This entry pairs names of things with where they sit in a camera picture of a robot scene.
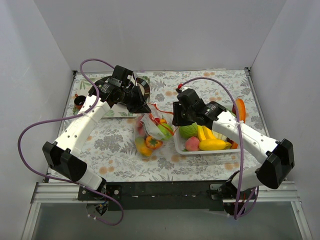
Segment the green apple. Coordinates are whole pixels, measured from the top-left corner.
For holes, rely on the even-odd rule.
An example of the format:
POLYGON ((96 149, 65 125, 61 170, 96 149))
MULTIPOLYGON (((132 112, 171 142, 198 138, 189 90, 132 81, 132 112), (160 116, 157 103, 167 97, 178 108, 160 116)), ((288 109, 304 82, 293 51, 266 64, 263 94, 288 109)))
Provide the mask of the green apple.
POLYGON ((157 127, 164 135, 164 137, 162 138, 162 141, 169 140, 174 134, 172 127, 167 123, 160 123, 157 127))

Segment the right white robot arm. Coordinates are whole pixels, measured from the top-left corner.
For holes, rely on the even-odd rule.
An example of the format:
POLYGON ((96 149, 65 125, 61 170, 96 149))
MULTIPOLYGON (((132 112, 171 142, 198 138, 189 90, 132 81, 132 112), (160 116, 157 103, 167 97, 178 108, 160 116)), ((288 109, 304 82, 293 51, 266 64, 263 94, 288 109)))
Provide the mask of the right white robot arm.
POLYGON ((177 90, 173 103, 173 125, 197 123, 221 133, 232 141, 242 140, 243 148, 258 161, 256 167, 234 173, 218 190, 218 194, 237 199, 248 189, 266 186, 277 189, 293 169, 293 144, 259 133, 237 119, 217 102, 204 103, 193 89, 177 90))

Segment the yellow green mango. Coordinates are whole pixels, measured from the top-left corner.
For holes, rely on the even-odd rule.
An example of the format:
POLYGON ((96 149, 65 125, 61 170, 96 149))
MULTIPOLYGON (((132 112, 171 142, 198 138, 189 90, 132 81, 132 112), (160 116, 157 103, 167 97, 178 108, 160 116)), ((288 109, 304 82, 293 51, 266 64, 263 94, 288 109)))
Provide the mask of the yellow green mango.
POLYGON ((135 140, 135 146, 137 151, 144 157, 150 157, 153 153, 153 150, 147 147, 145 139, 143 137, 137 137, 135 140))

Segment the clear zip bag orange zipper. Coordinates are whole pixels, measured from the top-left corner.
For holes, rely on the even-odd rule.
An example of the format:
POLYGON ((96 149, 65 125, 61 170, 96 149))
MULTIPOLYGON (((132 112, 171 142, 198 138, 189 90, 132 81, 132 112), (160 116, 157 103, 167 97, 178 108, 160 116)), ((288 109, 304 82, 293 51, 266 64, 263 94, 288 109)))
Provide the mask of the clear zip bag orange zipper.
MULTIPOLYGON (((138 121, 138 118, 141 117, 141 116, 144 116, 144 115, 147 115, 148 117, 152 118, 155 120, 155 118, 162 118, 164 117, 167 121, 167 124, 170 125, 173 129, 173 135, 172 137, 174 136, 175 132, 176 132, 176 127, 173 126, 173 116, 174 116, 174 113, 172 111, 165 111, 165 110, 161 110, 157 104, 155 103, 148 103, 147 104, 148 107, 150 108, 151 112, 150 113, 139 113, 136 118, 135 118, 135 127, 134 127, 134 140, 137 138, 137 137, 141 137, 138 135, 138 132, 136 130, 136 124, 137 124, 137 121, 138 121)), ((164 138, 165 136, 162 134, 162 132, 158 129, 158 125, 155 127, 155 136, 151 136, 157 140, 161 140, 163 142, 163 145, 160 147, 162 148, 170 139, 172 139, 172 137, 169 139, 169 140, 162 140, 162 138, 164 138)))

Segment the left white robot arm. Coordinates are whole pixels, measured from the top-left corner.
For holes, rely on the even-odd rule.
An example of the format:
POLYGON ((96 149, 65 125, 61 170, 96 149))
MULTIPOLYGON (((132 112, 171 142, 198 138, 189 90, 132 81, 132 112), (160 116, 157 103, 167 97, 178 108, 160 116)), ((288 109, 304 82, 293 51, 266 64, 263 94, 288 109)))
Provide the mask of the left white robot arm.
POLYGON ((81 116, 74 119, 53 143, 46 142, 42 147, 49 167, 70 181, 89 188, 89 194, 95 200, 106 196, 106 181, 79 156, 95 126, 117 104, 126 106, 131 114, 151 113, 134 72, 119 65, 111 76, 97 80, 88 91, 79 111, 81 116))

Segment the red lychee bunch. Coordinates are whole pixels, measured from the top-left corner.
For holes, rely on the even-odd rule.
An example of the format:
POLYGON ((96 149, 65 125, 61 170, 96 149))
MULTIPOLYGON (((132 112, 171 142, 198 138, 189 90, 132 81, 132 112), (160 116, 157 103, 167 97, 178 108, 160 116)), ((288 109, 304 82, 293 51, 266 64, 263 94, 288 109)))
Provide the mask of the red lychee bunch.
POLYGON ((136 130, 140 137, 146 138, 147 136, 154 137, 156 135, 155 127, 157 122, 151 117, 144 115, 138 118, 136 123, 136 130))

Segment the orange red pepper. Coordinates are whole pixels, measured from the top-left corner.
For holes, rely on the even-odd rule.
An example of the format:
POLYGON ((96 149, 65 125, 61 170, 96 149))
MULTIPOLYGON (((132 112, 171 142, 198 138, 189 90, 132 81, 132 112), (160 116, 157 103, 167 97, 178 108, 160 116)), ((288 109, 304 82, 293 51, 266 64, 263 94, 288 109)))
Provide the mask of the orange red pepper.
POLYGON ((163 142, 149 135, 145 139, 145 145, 152 150, 157 150, 163 145, 163 142))

